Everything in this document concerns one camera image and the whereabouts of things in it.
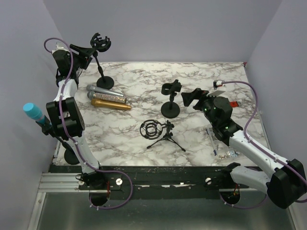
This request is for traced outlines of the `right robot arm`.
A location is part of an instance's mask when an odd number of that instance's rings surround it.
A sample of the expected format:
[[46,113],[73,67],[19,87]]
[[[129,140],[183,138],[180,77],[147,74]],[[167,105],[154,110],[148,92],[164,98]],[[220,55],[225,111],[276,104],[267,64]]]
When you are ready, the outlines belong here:
[[228,98],[213,96],[208,91],[196,88],[181,94],[183,104],[188,107],[198,102],[195,110],[204,113],[212,125],[215,137],[225,145],[234,148],[254,162],[260,171],[251,170],[238,163],[227,166],[221,175],[223,186],[230,188],[243,184],[266,194],[278,207],[286,209],[307,192],[307,181],[303,164],[284,157],[253,141],[247,132],[231,119],[233,108]]

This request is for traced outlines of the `black stand with blue mic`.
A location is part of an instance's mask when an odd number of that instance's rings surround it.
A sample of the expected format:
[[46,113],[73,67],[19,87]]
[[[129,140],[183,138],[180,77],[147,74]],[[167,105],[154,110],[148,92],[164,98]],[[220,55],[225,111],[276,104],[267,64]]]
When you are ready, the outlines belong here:
[[64,160],[66,163],[70,165],[77,165],[79,163],[78,158],[76,157],[74,151],[72,150],[71,146],[62,140],[59,136],[57,136],[53,130],[53,127],[50,121],[45,118],[45,120],[36,121],[36,123],[41,127],[42,133],[46,136],[50,135],[53,138],[56,138],[61,144],[62,147],[65,149],[64,151]]

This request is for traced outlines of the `gold handheld microphone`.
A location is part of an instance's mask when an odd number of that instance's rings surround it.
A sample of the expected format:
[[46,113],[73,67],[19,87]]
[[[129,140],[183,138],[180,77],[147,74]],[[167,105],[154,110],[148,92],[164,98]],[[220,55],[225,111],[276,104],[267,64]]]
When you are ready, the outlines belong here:
[[131,110],[130,105],[104,101],[101,99],[92,99],[91,105],[94,107],[112,108],[112,109],[118,109],[118,110]]

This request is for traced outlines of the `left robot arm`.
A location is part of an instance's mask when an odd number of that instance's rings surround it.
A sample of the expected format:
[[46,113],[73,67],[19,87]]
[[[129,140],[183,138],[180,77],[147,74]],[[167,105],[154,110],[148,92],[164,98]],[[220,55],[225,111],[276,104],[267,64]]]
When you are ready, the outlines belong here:
[[77,179],[89,187],[102,189],[106,177],[84,137],[85,123],[74,98],[79,87],[79,73],[87,69],[95,48],[69,45],[57,46],[51,54],[57,64],[56,84],[59,88],[56,98],[46,104],[49,120],[56,137],[81,165],[82,172]]

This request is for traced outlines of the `blue handheld microphone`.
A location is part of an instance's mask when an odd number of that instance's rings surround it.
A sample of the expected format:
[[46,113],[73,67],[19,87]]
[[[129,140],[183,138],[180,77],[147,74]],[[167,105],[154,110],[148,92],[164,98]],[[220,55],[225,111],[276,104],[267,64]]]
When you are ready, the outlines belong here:
[[51,122],[43,114],[42,110],[38,106],[36,106],[34,103],[26,103],[23,106],[23,111],[29,118],[35,120],[36,122],[42,125],[51,126]]

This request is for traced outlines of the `black round base mic stand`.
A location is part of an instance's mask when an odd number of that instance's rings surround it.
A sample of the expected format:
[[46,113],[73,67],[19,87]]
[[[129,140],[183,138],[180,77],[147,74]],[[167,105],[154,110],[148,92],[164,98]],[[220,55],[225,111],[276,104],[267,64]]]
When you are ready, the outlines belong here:
[[161,94],[169,95],[169,101],[164,103],[161,107],[161,113],[166,118],[176,118],[180,113],[180,108],[174,102],[174,98],[178,92],[181,91],[182,85],[178,80],[173,83],[165,83],[162,85]]

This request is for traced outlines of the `rhinestone handheld microphone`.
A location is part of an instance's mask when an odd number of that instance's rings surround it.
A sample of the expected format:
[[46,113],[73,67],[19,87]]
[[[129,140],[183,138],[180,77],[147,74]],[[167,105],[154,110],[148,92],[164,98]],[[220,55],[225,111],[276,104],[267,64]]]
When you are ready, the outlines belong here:
[[120,104],[126,104],[127,102],[127,99],[125,97],[113,96],[113,95],[98,93],[94,91],[88,92],[87,97],[89,99],[100,99],[100,100],[104,100],[108,102],[115,102],[115,103],[120,103]]

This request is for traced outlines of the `black tripod shock mount stand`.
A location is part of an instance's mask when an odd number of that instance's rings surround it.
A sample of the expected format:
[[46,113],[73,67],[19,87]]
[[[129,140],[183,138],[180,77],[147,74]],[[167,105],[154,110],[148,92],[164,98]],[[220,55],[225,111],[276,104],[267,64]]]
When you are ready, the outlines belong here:
[[156,142],[147,146],[147,149],[150,149],[156,143],[165,140],[176,144],[183,152],[186,152],[186,150],[172,138],[173,133],[171,131],[174,127],[174,124],[172,124],[169,120],[162,124],[157,120],[149,119],[141,124],[139,132],[140,135],[147,140],[156,140]]

